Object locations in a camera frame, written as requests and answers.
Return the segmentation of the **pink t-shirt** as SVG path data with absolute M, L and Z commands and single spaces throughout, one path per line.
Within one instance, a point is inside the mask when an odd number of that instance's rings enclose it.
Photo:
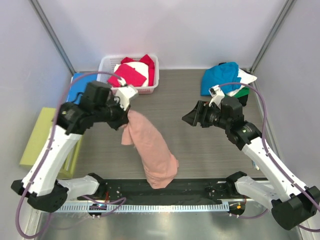
M 178 173 L 178 160 L 162 134 L 144 115 L 130 110 L 127 116 L 128 123 L 122 127 L 121 144 L 136 148 L 146 180 L 153 189 L 166 188 Z

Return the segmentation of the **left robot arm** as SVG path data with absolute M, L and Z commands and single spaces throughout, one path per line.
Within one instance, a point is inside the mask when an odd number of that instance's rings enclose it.
M 118 130 L 127 124 L 130 101 L 138 91 L 125 84 L 113 92 L 103 82 L 92 81 L 80 94 L 79 103 L 63 103 L 53 118 L 53 126 L 35 164 L 11 189 L 36 210 L 53 213 L 67 200 L 89 196 L 101 200 L 106 195 L 106 180 L 95 173 L 81 178 L 58 180 L 67 156 L 95 123 L 107 123 Z

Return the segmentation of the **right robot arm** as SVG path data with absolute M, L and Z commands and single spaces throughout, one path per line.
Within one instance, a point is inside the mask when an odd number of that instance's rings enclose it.
M 199 100 L 182 120 L 195 127 L 215 126 L 228 140 L 259 167 L 271 186 L 265 186 L 243 172 L 227 177 L 226 194 L 231 198 L 249 197 L 267 210 L 285 230 L 291 230 L 317 213 L 320 190 L 299 180 L 262 139 L 262 133 L 245 120 L 243 106 L 235 97 L 224 97 L 220 105 Z

